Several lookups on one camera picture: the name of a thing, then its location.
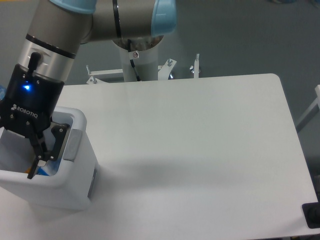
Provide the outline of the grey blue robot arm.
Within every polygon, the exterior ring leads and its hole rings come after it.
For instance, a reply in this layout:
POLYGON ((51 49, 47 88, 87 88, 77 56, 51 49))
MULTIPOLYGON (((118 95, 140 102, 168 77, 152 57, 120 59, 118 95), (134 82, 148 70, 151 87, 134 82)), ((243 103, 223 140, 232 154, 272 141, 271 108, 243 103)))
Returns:
POLYGON ((29 140, 27 177, 59 158, 70 131, 52 119, 81 44, 158 37, 177 24, 173 0, 41 0, 0 102, 0 126, 29 140))

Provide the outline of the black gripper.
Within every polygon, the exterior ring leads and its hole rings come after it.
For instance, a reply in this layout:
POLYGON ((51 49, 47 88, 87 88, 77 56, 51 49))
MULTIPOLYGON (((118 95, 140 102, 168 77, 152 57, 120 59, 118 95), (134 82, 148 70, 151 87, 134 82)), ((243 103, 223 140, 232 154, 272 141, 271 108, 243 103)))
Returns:
POLYGON ((29 139, 35 158, 32 167, 42 161, 57 161, 70 132, 70 125, 52 121, 53 111, 64 87, 63 81, 29 75, 16 64, 4 98, 0 101, 0 126, 29 139), (44 131, 50 129, 54 145, 48 150, 44 131))

